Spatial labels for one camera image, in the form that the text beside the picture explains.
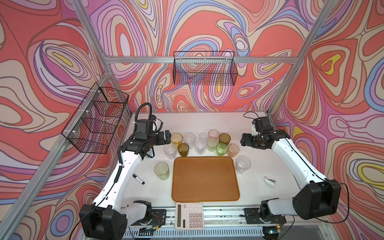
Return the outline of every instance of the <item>table surface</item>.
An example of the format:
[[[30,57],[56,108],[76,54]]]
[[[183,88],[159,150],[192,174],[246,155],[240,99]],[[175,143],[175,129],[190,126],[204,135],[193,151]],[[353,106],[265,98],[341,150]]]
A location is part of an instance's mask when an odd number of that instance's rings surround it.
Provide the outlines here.
[[[239,156],[246,156],[251,161],[251,167],[243,174],[237,174],[237,181],[240,190],[240,198],[233,202],[203,202],[204,206],[244,206],[259,205],[261,201],[272,198],[294,197],[299,188],[297,183],[285,165],[283,160],[271,149],[261,150],[252,147],[243,147],[240,140],[243,133],[251,133],[252,119],[243,117],[243,112],[230,113],[153,113],[164,122],[162,131],[169,130],[172,133],[182,135],[191,132],[198,138],[202,132],[208,133],[216,129],[220,133],[226,132],[231,136],[231,143],[240,147]],[[147,113],[140,113],[138,119],[148,119]],[[130,121],[125,140],[132,134],[134,128],[133,120]],[[145,184],[142,185],[133,177],[126,185],[122,206],[129,205],[135,200],[145,200],[152,203],[153,207],[174,207],[172,200],[172,176],[173,160],[169,160],[163,151],[164,146],[154,146],[155,157],[144,157],[135,170]],[[188,156],[198,156],[194,149],[189,151]],[[208,150],[203,156],[215,156],[215,152]],[[169,166],[169,178],[166,181],[160,180],[154,173],[154,167],[158,162],[166,162]],[[276,180],[274,187],[264,182],[264,176]]]

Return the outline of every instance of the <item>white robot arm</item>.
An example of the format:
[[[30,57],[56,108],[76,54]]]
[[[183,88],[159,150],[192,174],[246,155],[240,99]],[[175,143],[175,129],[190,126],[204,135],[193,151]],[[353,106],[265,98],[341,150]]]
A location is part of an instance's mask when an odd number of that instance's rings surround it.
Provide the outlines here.
[[[288,166],[300,188],[300,192],[292,198],[262,201],[261,218],[298,215],[308,220],[336,213],[340,184],[320,173],[296,148],[284,130],[273,129],[268,117],[254,119],[252,134],[244,133],[241,144],[257,149],[272,149]]]
[[[144,106],[149,106],[148,119],[138,120],[138,113]],[[136,221],[142,224],[152,219],[150,202],[136,200],[128,206],[121,206],[123,192],[134,171],[145,156],[154,157],[153,146],[170,143],[170,132],[160,132],[161,124],[156,124],[150,103],[141,105],[135,114],[135,127],[128,140],[118,148],[119,161],[92,205],[84,204],[79,212],[84,234],[100,240],[119,240],[127,226]]]

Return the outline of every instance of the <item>psychedelic patterned wall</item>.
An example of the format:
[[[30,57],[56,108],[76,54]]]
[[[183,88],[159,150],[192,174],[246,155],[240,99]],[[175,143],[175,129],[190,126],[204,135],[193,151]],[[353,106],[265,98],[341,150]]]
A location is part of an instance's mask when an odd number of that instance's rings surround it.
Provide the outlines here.
[[[246,65],[234,86],[174,85],[173,64],[143,63],[131,69],[119,63],[113,72],[121,89],[130,95],[128,105],[133,112],[145,102],[152,103],[156,111],[264,111],[289,64]]]
[[[233,50],[236,56],[296,56],[322,0],[94,0],[86,9],[109,56],[173,56]],[[175,86],[173,65],[114,64],[135,110],[266,110],[288,65],[238,64],[232,86]]]
[[[317,169],[348,185],[340,239],[384,239],[383,39],[383,1],[339,1],[273,114]],[[346,216],[342,189],[332,222]]]
[[[0,1],[0,220],[103,74],[70,2],[40,2]],[[67,234],[79,206],[103,184],[113,153],[81,154],[69,147],[15,237]]]
[[[107,154],[80,153],[69,148],[61,157],[39,195],[13,235],[13,240],[68,239],[79,221],[84,204],[92,204],[100,193],[127,125],[123,114]],[[71,240],[79,239],[77,226]]]

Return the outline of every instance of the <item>metal rail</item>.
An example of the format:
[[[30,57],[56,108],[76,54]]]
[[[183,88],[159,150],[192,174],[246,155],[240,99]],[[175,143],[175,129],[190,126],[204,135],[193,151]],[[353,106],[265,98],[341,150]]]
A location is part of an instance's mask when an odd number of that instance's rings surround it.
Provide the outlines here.
[[[325,21],[327,20],[327,17],[329,16],[329,13],[333,9],[333,7],[336,5],[338,0],[326,0],[323,7],[321,8],[319,15],[315,19],[312,28],[308,32],[307,37],[305,38],[298,54],[298,60],[296,64],[294,64],[292,67],[287,72],[287,75],[285,76],[283,82],[277,89],[275,95],[273,96],[273,99],[271,101],[271,104],[268,106],[267,112],[270,113],[272,112],[280,103],[280,99],[283,97],[285,94],[288,86],[290,83],[293,81],[294,76],[296,72],[299,70],[301,63],[304,60],[305,55],[309,51],[312,43],[314,42],[315,38],[317,37],[319,31],[323,27]]]
[[[72,0],[72,5],[73,5],[73,8],[74,8],[77,16],[79,17],[80,23],[84,27],[85,33],[87,34],[88,38],[91,40],[91,44],[92,44],[93,48],[95,49],[96,55],[99,58],[101,64],[103,65],[105,70],[112,72],[109,64],[106,61],[106,58],[105,58],[106,54],[100,45],[99,38],[96,36],[96,33],[95,33],[93,26],[92,26],[92,23],[91,23],[91,19],[89,18],[88,13],[85,10],[84,5],[82,4],[81,0]],[[121,90],[120,85],[119,85],[114,74],[112,75],[111,79],[112,79],[111,85],[114,88]]]
[[[100,86],[105,86],[110,77],[110,72],[106,71],[103,76],[99,79],[98,84]],[[84,100],[84,103],[79,107],[78,111],[75,113],[75,116],[68,124],[70,126],[77,121],[83,111],[88,106],[89,102],[92,100],[95,91],[91,91],[88,97]],[[46,180],[51,175],[53,169],[55,168],[57,162],[60,160],[61,156],[67,149],[69,141],[61,134],[59,139],[56,141],[48,155],[45,157],[42,164],[37,168],[35,174],[28,181],[28,184],[25,186],[20,196],[16,199],[15,203],[11,206],[2,222],[0,223],[0,239],[8,240],[12,238],[13,233],[16,231],[20,222],[23,220],[24,216],[28,212],[28,209],[31,207],[33,201],[35,200],[37,194],[40,192],[44,186]]]
[[[106,57],[107,63],[173,63],[172,56],[108,56]],[[297,57],[233,57],[235,63],[296,63]]]

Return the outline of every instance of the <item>black wire basket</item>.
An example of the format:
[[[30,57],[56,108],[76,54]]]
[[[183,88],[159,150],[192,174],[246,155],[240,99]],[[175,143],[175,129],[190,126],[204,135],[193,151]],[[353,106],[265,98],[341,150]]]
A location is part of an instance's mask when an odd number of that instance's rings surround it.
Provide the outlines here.
[[[98,87],[73,129],[65,130],[66,126],[62,134],[80,152],[107,153],[128,97],[120,90]]]
[[[233,51],[173,52],[175,85],[235,85],[237,68]]]

